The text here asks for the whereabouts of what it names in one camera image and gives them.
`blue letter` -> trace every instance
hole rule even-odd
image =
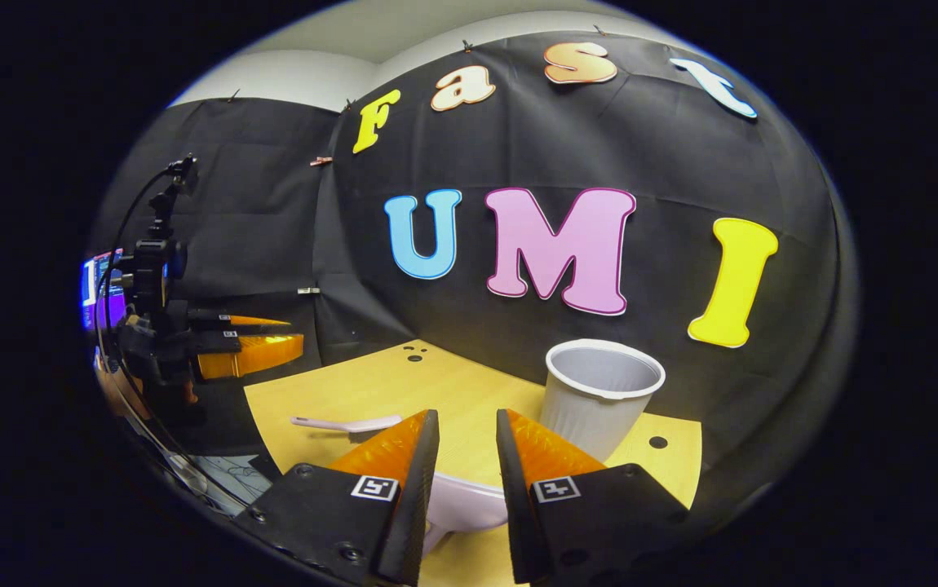
[[[688,71],[694,79],[697,79],[697,83],[701,83],[701,88],[704,88],[706,92],[708,92],[708,96],[714,97],[720,104],[748,118],[755,118],[757,116],[755,114],[755,108],[742,103],[742,101],[733,97],[730,90],[727,90],[727,88],[733,88],[733,83],[727,82],[726,79],[708,71],[708,68],[703,66],[703,64],[690,62],[690,60],[669,61]]]
[[[423,257],[414,250],[412,213],[418,207],[414,196],[396,196],[386,203],[390,216],[390,244],[393,245],[393,260],[401,271],[418,279],[436,279],[447,275],[454,267],[457,250],[454,238],[454,207],[462,201],[457,189],[433,190],[425,196],[425,205],[432,208],[436,224],[436,250],[431,257]]]

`pink letter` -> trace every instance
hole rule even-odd
[[[548,300],[574,262],[574,278],[563,290],[564,303],[579,311],[617,316],[625,313],[622,297],[622,238],[625,221],[636,211],[629,192],[592,188],[577,195],[560,231],[552,231],[533,194],[523,188],[492,191],[485,198],[494,210],[498,259],[487,289],[518,298],[528,291],[520,279],[519,257],[531,274],[538,297]]]

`screen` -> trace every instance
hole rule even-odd
[[[122,249],[117,250],[114,257],[115,262],[120,255],[122,255]],[[96,296],[96,284],[100,282],[100,277],[103,277],[104,271],[107,271],[108,263],[110,263],[109,252],[96,255],[82,264],[81,305],[82,322],[85,323],[85,330],[93,330],[94,328],[92,319],[93,308],[95,308],[95,311],[100,315],[99,320],[101,327],[107,324],[107,312],[105,309],[107,304],[110,304],[110,320],[113,320],[114,323],[125,316],[125,291],[122,290],[122,287],[110,285],[108,287],[106,300],[97,298]],[[111,271],[110,277],[111,279],[122,277],[122,272],[118,270]]]

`white plastic cup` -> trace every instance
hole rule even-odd
[[[553,346],[545,365],[541,424],[597,461],[614,453],[666,379],[654,357],[591,338]]]

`yellow table surface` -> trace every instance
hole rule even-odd
[[[420,361],[407,357],[421,356]],[[436,471],[470,482],[502,486],[495,413],[514,409],[541,415],[544,386],[473,363],[424,341],[245,388],[255,425],[281,472],[298,463],[327,466],[353,449],[345,432],[294,426],[292,416],[367,420],[422,409],[439,413]],[[655,449],[660,435],[668,445]],[[701,472],[701,423],[644,413],[606,461],[640,464],[690,506]],[[506,527],[450,534],[422,560],[422,587],[513,586]]]

